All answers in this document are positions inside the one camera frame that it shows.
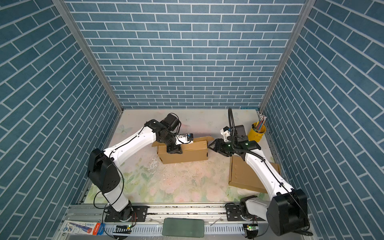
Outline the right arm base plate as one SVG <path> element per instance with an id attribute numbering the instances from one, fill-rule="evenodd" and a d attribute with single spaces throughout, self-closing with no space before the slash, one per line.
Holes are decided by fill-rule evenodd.
<path id="1" fill-rule="evenodd" d="M 236 205 L 234 203 L 227 203 L 224 206 L 226 210 L 226 216 L 228 222 L 239 222 L 239 221 L 251 221 L 251 222 L 257 222 L 257 221 L 264 221 L 263 219 L 250 215 L 246 213 L 245 211 L 242 212 L 242 208 L 239 205 Z"/>

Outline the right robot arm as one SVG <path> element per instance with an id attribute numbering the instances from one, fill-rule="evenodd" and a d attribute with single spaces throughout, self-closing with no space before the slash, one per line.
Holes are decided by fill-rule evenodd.
<path id="1" fill-rule="evenodd" d="M 257 197 L 248 197 L 243 201 L 247 214 L 266 220 L 277 236 L 310 233 L 306 194 L 284 180 L 266 159 L 257 142 L 216 139 L 208 148 L 225 157 L 240 156 L 266 188 L 269 201 L 261 201 Z"/>

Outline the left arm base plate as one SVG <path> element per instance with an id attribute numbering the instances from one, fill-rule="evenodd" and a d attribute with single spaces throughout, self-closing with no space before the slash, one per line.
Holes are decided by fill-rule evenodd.
<path id="1" fill-rule="evenodd" d="M 126 206 L 122 211 L 117 212 L 113 207 L 107 207 L 105 222 L 144 222 L 148 213 L 148 206 Z"/>

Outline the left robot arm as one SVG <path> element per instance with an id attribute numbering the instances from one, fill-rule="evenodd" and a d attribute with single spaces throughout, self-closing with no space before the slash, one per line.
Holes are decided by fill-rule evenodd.
<path id="1" fill-rule="evenodd" d="M 182 154 L 182 148 L 177 144 L 180 127 L 180 120 L 175 115 L 168 114 L 160 122 L 146 122 L 139 131 L 112 147 L 91 151 L 88 178 L 108 201 L 102 209 L 113 221 L 134 220 L 132 203 L 123 193 L 124 180 L 119 167 L 139 150 L 154 142 L 165 144 L 170 154 Z"/>

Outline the brown cardboard box sheet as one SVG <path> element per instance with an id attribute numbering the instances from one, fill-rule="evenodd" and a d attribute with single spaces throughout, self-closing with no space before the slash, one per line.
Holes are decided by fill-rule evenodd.
<path id="1" fill-rule="evenodd" d="M 273 193 L 284 190 L 276 180 L 280 166 L 275 163 L 260 163 L 262 178 L 240 156 L 232 156 L 230 161 L 229 185 L 260 193 Z"/>

